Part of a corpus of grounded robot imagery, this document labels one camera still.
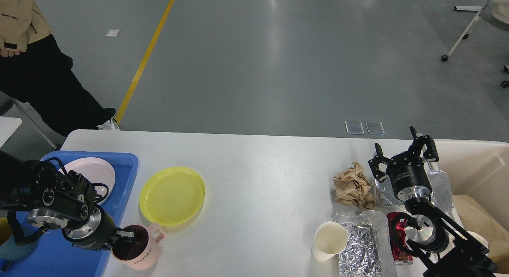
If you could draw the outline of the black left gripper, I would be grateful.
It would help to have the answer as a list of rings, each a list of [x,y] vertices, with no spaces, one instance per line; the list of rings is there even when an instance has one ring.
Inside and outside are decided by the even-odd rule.
[[[113,218],[99,205],[89,220],[78,226],[62,229],[63,237],[74,247],[84,250],[111,250],[113,245],[130,246],[135,243],[136,229],[120,229]]]

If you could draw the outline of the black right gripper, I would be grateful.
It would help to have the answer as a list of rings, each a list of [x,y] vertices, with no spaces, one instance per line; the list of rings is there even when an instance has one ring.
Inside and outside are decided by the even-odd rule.
[[[389,178],[393,195],[400,201],[431,195],[432,188],[424,163],[439,161],[434,139],[419,134],[413,126],[410,126],[410,132],[413,142],[405,155],[396,155],[390,159],[383,155],[380,144],[375,143],[375,155],[368,161],[374,178],[380,183]],[[387,165],[386,171],[380,170],[380,164]]]

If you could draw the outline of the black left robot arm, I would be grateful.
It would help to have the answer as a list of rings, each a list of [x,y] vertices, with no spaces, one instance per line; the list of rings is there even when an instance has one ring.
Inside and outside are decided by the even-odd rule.
[[[1,152],[1,212],[19,246],[56,229],[85,250],[132,246],[136,230],[117,227],[100,206],[109,194],[106,180],[93,183],[57,157],[22,161]]]

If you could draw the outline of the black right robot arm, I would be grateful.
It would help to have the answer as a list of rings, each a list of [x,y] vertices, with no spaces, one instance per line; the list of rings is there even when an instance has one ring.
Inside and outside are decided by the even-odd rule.
[[[396,247],[422,261],[424,277],[493,277],[498,267],[487,246],[431,202],[425,163],[439,160],[434,140],[413,127],[410,132],[413,141],[406,151],[385,157],[375,143],[375,155],[368,161],[374,178],[389,180],[393,195],[406,208],[389,222]]]

